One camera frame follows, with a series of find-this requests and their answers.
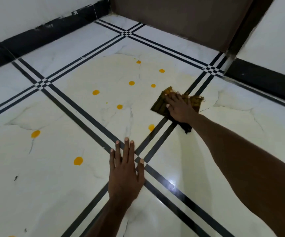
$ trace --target black baseboard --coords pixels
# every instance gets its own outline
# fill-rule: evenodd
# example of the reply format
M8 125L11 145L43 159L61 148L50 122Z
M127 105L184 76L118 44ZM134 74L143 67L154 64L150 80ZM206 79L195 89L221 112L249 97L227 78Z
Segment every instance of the black baseboard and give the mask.
M109 0L72 12L0 42L0 67L109 14Z
M285 100L285 75L235 59L225 76Z

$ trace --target checkered tile pattern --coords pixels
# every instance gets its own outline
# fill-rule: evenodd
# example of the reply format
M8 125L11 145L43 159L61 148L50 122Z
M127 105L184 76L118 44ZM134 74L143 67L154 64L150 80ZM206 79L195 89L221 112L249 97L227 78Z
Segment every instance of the checkered tile pattern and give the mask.
M219 69L216 68L216 67L213 67L213 66L208 65L204 71L205 71L205 72L208 72L209 74L216 75L217 72L219 71Z
M39 82L35 83L37 89L41 90L44 89L46 86L49 86L51 84L50 81L48 81L46 78L40 80Z
M130 36L131 34L133 34L133 33L130 32L130 31L124 31L124 32L121 33L121 35L122 35L122 36L125 36L125 37L128 37L128 36Z

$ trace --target spill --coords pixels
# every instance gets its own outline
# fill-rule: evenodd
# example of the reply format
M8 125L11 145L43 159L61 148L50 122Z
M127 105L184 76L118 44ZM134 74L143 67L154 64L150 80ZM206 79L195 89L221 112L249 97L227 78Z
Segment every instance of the spill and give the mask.
M150 131L153 131L154 128L155 128L155 125L154 125L154 124L151 124L151 125L148 126L148 129L149 129Z
M31 134L31 138L35 139L37 136L39 136L39 134L40 134L40 130L33 131L33 133Z
M81 156L78 156L78 157L73 161L73 163L75 164L75 166L81 165L82 162L83 162L83 159L82 159Z
M95 90L95 91L92 92L92 94L95 95L95 96L96 96L97 94L99 94L99 93L100 93L99 90Z

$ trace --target tiled floor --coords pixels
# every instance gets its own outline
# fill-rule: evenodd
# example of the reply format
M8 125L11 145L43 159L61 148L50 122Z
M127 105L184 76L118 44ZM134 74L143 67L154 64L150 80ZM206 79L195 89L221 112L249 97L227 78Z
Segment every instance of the tiled floor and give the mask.
M126 136L147 181L118 236L275 236L196 132L150 111L168 86L201 94L203 115L285 162L285 107L225 81L226 64L110 15L0 68L0 237L84 236L108 200L108 151Z

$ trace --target left hand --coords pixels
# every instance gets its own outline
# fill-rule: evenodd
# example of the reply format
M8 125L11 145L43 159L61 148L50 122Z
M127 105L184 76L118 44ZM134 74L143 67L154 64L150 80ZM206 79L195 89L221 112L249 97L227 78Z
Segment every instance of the left hand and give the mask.
M108 194L110 199L118 199L127 208L137 198L145 183L143 159L138 163L138 175L134 164L135 145L125 138L123 159L121 159L119 141L116 141L115 151L110 152L110 178Z

